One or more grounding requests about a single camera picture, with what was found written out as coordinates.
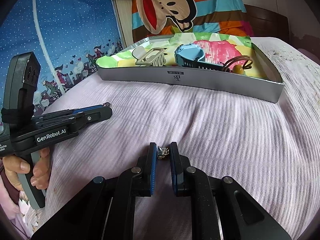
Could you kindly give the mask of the person's left hand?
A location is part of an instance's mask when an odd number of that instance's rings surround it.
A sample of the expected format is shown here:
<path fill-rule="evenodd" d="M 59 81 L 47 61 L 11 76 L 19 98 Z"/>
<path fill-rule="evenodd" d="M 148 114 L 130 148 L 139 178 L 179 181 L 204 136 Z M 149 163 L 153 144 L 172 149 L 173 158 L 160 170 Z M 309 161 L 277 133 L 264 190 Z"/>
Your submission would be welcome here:
<path fill-rule="evenodd" d="M 50 148 L 41 149 L 39 153 L 40 159 L 34 165 L 33 176 L 30 181 L 32 186 L 39 190 L 44 190 L 48 188 L 50 178 Z M 2 160 L 5 174 L 11 185 L 18 191 L 23 191 L 18 174 L 28 174 L 31 171 L 30 165 L 15 155 L 6 156 Z"/>

